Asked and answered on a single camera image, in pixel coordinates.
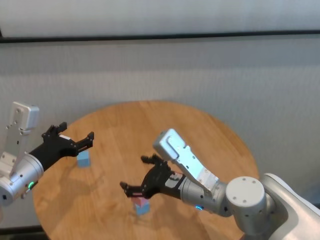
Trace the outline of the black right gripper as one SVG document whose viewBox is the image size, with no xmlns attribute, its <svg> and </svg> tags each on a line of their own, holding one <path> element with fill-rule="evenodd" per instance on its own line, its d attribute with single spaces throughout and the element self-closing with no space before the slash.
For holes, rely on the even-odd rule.
<svg viewBox="0 0 320 240">
<path fill-rule="evenodd" d="M 168 163 L 156 154 L 152 156 L 143 155 L 140 157 L 145 164 L 151 164 L 153 167 L 145 175 L 141 186 L 129 185 L 121 181 L 120 187 L 128 198 L 144 197 L 150 199 L 156 194 L 164 194 L 176 199 L 181 198 L 182 183 L 185 175 L 173 171 Z"/>
</svg>

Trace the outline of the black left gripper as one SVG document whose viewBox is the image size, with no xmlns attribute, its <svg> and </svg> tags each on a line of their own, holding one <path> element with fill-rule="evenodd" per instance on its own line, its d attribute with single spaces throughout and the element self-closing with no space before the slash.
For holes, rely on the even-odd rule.
<svg viewBox="0 0 320 240">
<path fill-rule="evenodd" d="M 75 142 L 70 137 L 60 135 L 67 128 L 65 121 L 59 125 L 51 125 L 48 129 L 49 136 L 43 137 L 43 143 L 29 153 L 40 162 L 44 172 L 61 158 L 76 157 L 78 152 L 83 152 L 93 146 L 95 138 L 93 131 L 84 139 Z"/>
</svg>

